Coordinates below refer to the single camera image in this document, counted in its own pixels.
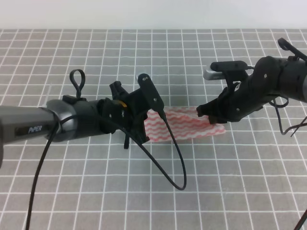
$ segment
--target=red wavy striped cloth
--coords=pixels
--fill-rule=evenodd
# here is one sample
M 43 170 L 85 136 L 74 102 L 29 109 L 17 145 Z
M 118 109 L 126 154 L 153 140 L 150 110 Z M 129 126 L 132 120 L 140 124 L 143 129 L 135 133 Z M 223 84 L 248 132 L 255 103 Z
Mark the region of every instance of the red wavy striped cloth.
M 196 107 L 165 107 L 167 121 L 177 140 L 214 136 L 225 133 L 221 124 L 211 125 L 207 116 L 198 117 Z M 150 141 L 168 141 L 171 136 L 159 114 L 149 110 L 145 131 Z

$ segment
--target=white grid surface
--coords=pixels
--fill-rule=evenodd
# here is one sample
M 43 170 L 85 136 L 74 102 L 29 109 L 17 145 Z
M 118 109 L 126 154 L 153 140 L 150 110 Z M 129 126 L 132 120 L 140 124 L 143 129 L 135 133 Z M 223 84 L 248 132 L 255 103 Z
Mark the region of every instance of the white grid surface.
M 83 96 L 111 97 L 121 81 L 149 74 L 166 106 L 198 106 L 224 80 L 205 81 L 211 62 L 287 57 L 283 37 L 307 54 L 307 30 L 2 30 L 0 102 L 42 106 L 75 94 L 72 69 L 87 76 Z M 290 100 L 283 127 L 298 124 L 306 104 Z M 225 125 L 220 136 L 180 141 L 188 184 L 177 191 L 124 135 L 52 144 L 41 171 L 32 230 L 290 230 L 307 208 L 307 130 L 282 136 L 274 108 Z M 0 169 L 0 230 L 22 230 L 43 138 L 5 146 Z M 177 183 L 182 170 L 171 142 L 145 146 Z

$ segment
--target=black cable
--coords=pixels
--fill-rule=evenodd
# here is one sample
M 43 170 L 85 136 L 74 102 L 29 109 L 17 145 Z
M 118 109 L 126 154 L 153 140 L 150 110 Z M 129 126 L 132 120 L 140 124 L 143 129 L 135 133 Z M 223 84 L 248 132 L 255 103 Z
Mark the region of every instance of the black cable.
M 280 130 L 280 133 L 281 133 L 282 135 L 286 135 L 291 129 L 296 128 L 296 130 L 291 134 L 291 136 L 293 136 L 294 133 L 295 133 L 300 127 L 307 126 L 307 123 L 304 123 L 304 122 L 307 120 L 307 117 L 305 117 L 305 118 L 303 119 L 303 121 L 302 121 L 300 124 L 295 125 L 295 126 L 291 126 L 291 127 L 287 128 L 285 131 L 283 131 L 282 120 L 281 120 L 281 118 L 280 118 L 280 114 L 279 114 L 279 111 L 278 111 L 278 108 L 279 108 L 278 106 L 280 106 L 280 105 L 277 105 L 275 99 L 273 100 L 273 103 L 270 103 L 270 104 L 275 108 L 275 111 L 276 111 L 276 114 L 277 114 L 277 118 L 278 118 L 279 130 Z
M 53 138 L 55 137 L 55 135 L 57 133 L 58 128 L 59 128 L 59 124 L 56 123 L 54 125 L 54 127 L 52 128 L 50 137 L 49 137 L 48 142 L 47 142 L 47 144 L 46 144 L 46 146 L 44 148 L 43 154 L 42 154 L 42 156 L 41 156 L 41 158 L 39 160 L 39 163 L 38 163 L 38 166 L 37 166 L 37 169 L 36 169 L 36 172 L 35 172 L 35 176 L 34 176 L 33 184 L 32 184 L 32 189 L 31 189 L 31 194 L 30 194 L 29 208 L 28 208 L 27 222 L 26 222 L 26 225 L 25 225 L 25 230 L 29 230 L 30 229 L 30 221 L 31 221 L 32 207 L 33 207 L 33 201 L 34 201 L 34 194 L 35 194 L 35 189 L 36 189 L 36 184 L 37 184 L 39 172 L 40 172 L 40 170 L 42 168 L 44 159 L 46 157 L 46 154 L 48 152 L 50 144 L 51 144 Z
M 301 219 L 299 220 L 299 222 L 297 223 L 297 225 L 295 226 L 294 230 L 300 230 L 304 224 L 304 222 L 307 219 L 307 209 L 304 212 L 304 214 L 302 215 Z
M 74 119 L 74 118 L 77 118 L 79 117 L 80 115 L 72 115 L 72 116 L 69 116 L 65 119 L 63 119 L 60 123 L 63 124 L 71 119 Z M 182 158 L 182 155 L 181 155 L 181 152 L 180 152 L 180 149 L 179 149 L 179 146 L 176 142 L 176 139 L 173 135 L 173 132 L 167 122 L 167 119 L 166 119 L 166 115 L 165 113 L 161 114 L 160 115 L 161 118 L 163 119 L 163 121 L 165 122 L 166 126 L 167 126 L 167 129 L 172 137 L 172 140 L 175 144 L 175 147 L 177 149 L 177 152 L 178 152 L 178 155 L 180 157 L 180 161 L 181 161 L 181 165 L 182 165 L 182 170 L 183 170 L 183 178 L 184 178 L 184 181 L 183 181 L 183 186 L 182 187 L 179 187 L 170 177 L 169 175 L 165 172 L 165 170 L 161 167 L 161 165 L 156 161 L 156 159 L 150 154 L 150 152 L 130 133 L 128 132 L 125 128 L 119 126 L 118 124 L 116 124 L 115 122 L 113 122 L 111 119 L 109 118 L 104 118 L 104 117 L 101 117 L 101 116 L 98 116 L 97 119 L 102 121 L 102 122 L 105 122 L 105 123 L 109 123 L 110 125 L 114 126 L 116 129 L 119 129 L 121 130 L 123 133 L 125 133 L 129 138 L 131 138 L 144 152 L 145 154 L 153 161 L 153 163 L 158 167 L 158 169 L 162 172 L 162 174 L 167 178 L 167 180 L 178 190 L 184 190 L 187 186 L 187 173 L 186 173 L 186 167 L 185 167 L 185 164 L 184 164 L 184 161 L 183 161 L 183 158 Z

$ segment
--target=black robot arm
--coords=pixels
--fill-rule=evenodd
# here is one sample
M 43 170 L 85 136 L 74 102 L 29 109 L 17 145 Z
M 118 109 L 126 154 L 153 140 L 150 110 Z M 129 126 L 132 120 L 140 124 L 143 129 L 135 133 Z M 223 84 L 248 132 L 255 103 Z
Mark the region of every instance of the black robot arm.
M 279 96 L 306 102 L 307 56 L 283 38 L 278 43 L 294 56 L 288 59 L 263 57 L 255 68 L 243 61 L 212 63 L 211 69 L 204 71 L 204 78 L 225 79 L 227 87 L 218 98 L 197 107 L 198 116 L 208 115 L 211 124 L 238 122 Z M 250 76 L 247 69 L 254 69 Z

